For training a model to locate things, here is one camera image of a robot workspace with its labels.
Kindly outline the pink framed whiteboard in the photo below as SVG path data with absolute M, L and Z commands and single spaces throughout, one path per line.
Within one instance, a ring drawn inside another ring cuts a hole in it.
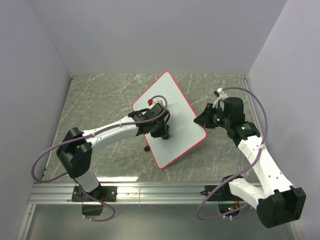
M 181 87 L 170 72 L 163 73 L 147 90 L 132 104 L 138 111 L 149 106 L 149 101 L 157 95 L 163 96 L 168 103 L 170 118 L 168 121 L 168 139 L 153 138 L 145 135 L 147 144 L 156 165 L 165 169 L 206 139 L 208 133 L 200 125 L 194 123 L 196 112 L 187 100 Z

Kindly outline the blue whiteboard eraser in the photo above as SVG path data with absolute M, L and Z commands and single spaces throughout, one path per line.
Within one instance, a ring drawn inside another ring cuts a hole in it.
M 163 132 L 162 132 L 162 139 L 163 140 L 168 140 L 169 139 L 169 125 L 165 124 L 163 127 Z

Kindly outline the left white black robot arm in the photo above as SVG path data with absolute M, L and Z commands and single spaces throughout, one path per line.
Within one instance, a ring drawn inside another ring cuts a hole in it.
M 91 170 L 92 156 L 100 149 L 127 138 L 151 134 L 153 138 L 169 138 L 170 111 L 161 103 L 132 111 L 122 119 L 91 130 L 70 129 L 57 148 L 56 155 L 67 174 L 89 201 L 108 199 Z

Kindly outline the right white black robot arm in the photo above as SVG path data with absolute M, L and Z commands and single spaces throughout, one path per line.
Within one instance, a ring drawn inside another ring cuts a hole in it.
M 246 169 L 223 178 L 198 207 L 220 192 L 226 200 L 235 197 L 253 207 L 260 222 L 272 228 L 299 220 L 306 201 L 306 193 L 285 177 L 264 145 L 257 127 L 245 119 L 244 103 L 238 97 L 218 99 L 206 105 L 194 123 L 206 129 L 226 130 L 235 146 L 250 165 Z

